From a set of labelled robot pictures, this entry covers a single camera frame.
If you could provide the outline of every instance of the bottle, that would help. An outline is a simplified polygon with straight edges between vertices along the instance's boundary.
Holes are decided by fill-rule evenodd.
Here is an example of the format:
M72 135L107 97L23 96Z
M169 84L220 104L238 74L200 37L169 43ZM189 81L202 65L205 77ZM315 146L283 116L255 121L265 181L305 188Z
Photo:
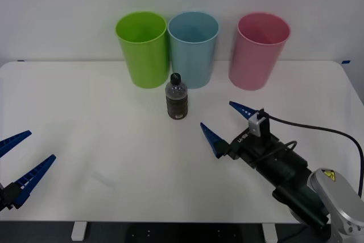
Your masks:
M168 115L174 120L186 117L187 86L181 82L181 75L172 73L171 81L166 85L166 99Z

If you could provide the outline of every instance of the pink cup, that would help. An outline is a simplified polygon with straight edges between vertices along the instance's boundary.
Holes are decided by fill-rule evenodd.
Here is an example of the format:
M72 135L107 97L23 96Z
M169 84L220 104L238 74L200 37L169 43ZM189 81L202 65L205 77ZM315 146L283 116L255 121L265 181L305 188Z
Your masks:
M239 88L265 86L289 38L289 25L268 13L251 13L240 19L229 78Z

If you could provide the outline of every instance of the white table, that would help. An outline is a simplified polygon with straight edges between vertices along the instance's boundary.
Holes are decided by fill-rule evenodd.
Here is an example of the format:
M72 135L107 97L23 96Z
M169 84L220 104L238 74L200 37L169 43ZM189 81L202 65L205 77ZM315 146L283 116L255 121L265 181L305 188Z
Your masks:
M364 145L364 106L329 61L280 61L255 92L236 88L228 62L216 62L210 83L189 90L181 121L167 115L164 86L133 86L124 62L8 63L0 99L0 137L33 133L0 160L2 184L57 156L24 206L2 211L0 220L296 223L244 161L214 157L200 122L228 142L247 127L229 100L341 130ZM297 140L311 170L335 169L357 190L359 155L350 140L274 121L271 131L282 142Z

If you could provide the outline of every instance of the black cable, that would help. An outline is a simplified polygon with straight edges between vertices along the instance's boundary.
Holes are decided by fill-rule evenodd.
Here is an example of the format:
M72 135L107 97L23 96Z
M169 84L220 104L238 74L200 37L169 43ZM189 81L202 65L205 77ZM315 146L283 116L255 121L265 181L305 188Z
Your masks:
M283 239L281 239L281 240L278 240L278 243L284 243L284 242L286 242L286 241L288 241L288 240L290 240L290 239L292 239L292 238L294 238L294 237L296 237L296 236L300 235L300 234L301 234L301 233L303 233L306 229L307 229L307 226L304 226L304 227L302 227L301 229L299 229L297 232L295 232L295 233L293 233L293 234L291 234L291 235L289 235L289 236L287 236L287 237L285 237L285 238L283 238Z
M268 154L260 157L259 159L249 163L249 164L253 164L256 165L258 162L261 162L262 160L265 160L266 158L268 158L271 155L274 155L278 152L281 152L282 150L288 149L289 151L292 151L297 145L296 141L291 141L291 142L287 142L285 145L278 147L277 149L274 149L273 151L269 152Z
M342 136L344 136L346 138L351 139L355 143L355 145L358 147L359 156L360 156L360 179L359 179L358 196L360 196L360 198L362 197L363 180L364 180L364 155L363 155L362 147L360 146L360 144L358 143L358 141L356 139L354 139L352 136L350 136L350 135L348 135L348 134L346 134L344 132L338 131L338 130L334 130L334 129L330 129L330 128L325 128L325 127L320 127L320 126L302 125L300 123L288 122L288 121L285 121L285 120L281 120L281 119L272 117L272 116L270 116L266 112L262 112L260 114L263 117L268 117L269 119L272 119L272 120L277 121L277 122L284 123L286 125L292 125L292 126L309 128L309 129L315 129L315 130L321 130L321 131L327 131L327 132L336 133L336 134L339 134L339 135L342 135Z

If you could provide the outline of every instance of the yellow warning sticker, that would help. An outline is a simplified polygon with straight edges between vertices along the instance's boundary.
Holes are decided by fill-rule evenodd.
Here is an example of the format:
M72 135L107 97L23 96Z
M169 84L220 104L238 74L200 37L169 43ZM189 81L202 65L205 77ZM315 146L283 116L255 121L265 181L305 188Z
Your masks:
M324 174L331 178L334 182L336 181L335 172L332 170L323 170Z

